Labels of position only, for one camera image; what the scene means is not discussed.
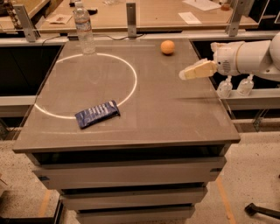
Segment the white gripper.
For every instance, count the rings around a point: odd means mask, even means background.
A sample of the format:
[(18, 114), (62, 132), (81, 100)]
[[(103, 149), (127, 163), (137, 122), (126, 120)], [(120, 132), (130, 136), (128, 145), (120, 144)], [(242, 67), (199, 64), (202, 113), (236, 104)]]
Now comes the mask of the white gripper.
[(240, 74), (237, 68), (237, 55), (244, 41), (218, 43), (213, 42), (213, 60), (201, 59), (193, 65), (179, 72), (181, 80), (205, 78), (213, 76), (217, 71), (225, 76), (237, 76)]

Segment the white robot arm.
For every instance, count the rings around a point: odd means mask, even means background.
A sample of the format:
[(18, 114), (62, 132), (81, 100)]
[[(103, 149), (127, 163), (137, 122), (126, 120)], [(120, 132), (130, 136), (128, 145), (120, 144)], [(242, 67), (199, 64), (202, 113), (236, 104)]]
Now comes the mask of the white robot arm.
[(272, 40), (237, 41), (211, 44), (213, 60), (201, 59), (179, 72), (181, 80), (213, 76), (253, 74), (270, 81), (280, 81), (280, 33)]

